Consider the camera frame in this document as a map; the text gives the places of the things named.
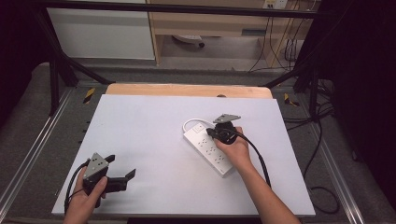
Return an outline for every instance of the white board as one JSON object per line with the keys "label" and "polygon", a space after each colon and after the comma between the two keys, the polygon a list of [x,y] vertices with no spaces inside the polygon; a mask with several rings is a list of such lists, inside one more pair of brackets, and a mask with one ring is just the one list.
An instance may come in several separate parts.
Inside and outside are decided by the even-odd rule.
{"label": "white board", "polygon": [[[304,180],[276,100],[177,96],[103,95],[53,214],[64,213],[71,175],[94,152],[116,155],[107,173],[136,176],[125,191],[109,193],[94,213],[125,217],[256,216],[240,175],[221,178],[183,137],[188,119],[233,121],[262,154],[274,192],[297,216],[313,216]],[[195,123],[187,125],[189,129]],[[250,157],[262,174],[260,161]]]}
{"label": "white board", "polygon": [[[145,0],[95,1],[146,3]],[[48,8],[48,12],[62,49],[69,57],[154,60],[147,12],[66,8]]]}

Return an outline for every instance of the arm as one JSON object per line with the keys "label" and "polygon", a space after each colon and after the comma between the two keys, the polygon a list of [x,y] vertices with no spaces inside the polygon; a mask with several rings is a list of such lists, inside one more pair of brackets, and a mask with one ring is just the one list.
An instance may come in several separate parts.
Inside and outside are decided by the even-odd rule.
{"label": "arm", "polygon": [[[76,181],[76,186],[73,192],[77,192],[78,190],[83,189],[82,187],[82,178],[84,176],[85,170],[87,167],[81,169],[78,174],[78,178]],[[106,188],[107,177],[102,177],[100,181],[96,184],[95,188],[91,192],[90,196],[88,196],[84,190],[77,192],[72,197],[72,201],[70,202],[70,206],[67,209],[66,216],[64,217],[64,224],[85,224],[90,218],[93,209],[95,208],[96,201],[102,195],[103,191]]]}
{"label": "arm", "polygon": [[[236,127],[236,130],[242,133],[242,128]],[[300,223],[289,208],[274,194],[251,163],[248,153],[248,142],[238,137],[231,145],[225,145],[217,139],[215,139],[215,143],[227,155],[242,176],[262,223]]]}

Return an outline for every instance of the white table surface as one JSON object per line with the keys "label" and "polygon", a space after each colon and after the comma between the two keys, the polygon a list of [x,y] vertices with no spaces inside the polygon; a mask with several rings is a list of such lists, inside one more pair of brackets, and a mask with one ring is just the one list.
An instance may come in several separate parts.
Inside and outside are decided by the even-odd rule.
{"label": "white table surface", "polygon": [[[221,114],[233,121],[257,147],[274,192],[297,216],[315,210],[297,164],[276,100],[186,96],[102,95],[52,213],[64,213],[71,175],[94,152],[116,155],[109,177],[136,176],[125,191],[109,193],[96,214],[123,217],[257,216],[240,175],[221,178],[183,137],[188,119],[213,121]],[[262,174],[260,161],[250,157]]]}

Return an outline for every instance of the power strip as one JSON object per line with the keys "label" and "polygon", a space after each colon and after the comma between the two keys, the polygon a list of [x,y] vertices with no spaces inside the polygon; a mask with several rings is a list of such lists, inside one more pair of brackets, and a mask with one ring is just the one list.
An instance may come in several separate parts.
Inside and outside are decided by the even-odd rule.
{"label": "power strip", "polygon": [[198,123],[186,131],[184,137],[221,177],[226,176],[233,169],[233,165],[227,156],[216,147],[215,142],[207,134],[206,127],[202,123]]}
{"label": "power strip", "polygon": [[285,9],[288,0],[265,0],[263,8]]}

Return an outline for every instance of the hand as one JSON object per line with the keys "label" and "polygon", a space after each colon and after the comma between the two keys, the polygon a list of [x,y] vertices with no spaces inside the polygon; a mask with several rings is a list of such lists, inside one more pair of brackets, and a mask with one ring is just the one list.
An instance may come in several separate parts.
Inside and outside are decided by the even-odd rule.
{"label": "hand", "polygon": [[[241,127],[235,127],[239,133],[243,133]],[[214,139],[216,146],[223,151],[236,169],[251,165],[248,152],[248,142],[241,137],[237,137],[231,145],[223,144],[218,139]]]}
{"label": "hand", "polygon": [[[76,186],[73,192],[83,189],[82,178],[87,167],[81,169],[78,174]],[[73,195],[69,208],[67,209],[66,216],[64,217],[64,224],[85,224],[90,218],[93,209],[95,208],[96,201],[103,194],[106,188],[107,177],[102,177],[96,184],[95,188],[88,196],[84,190]]]}

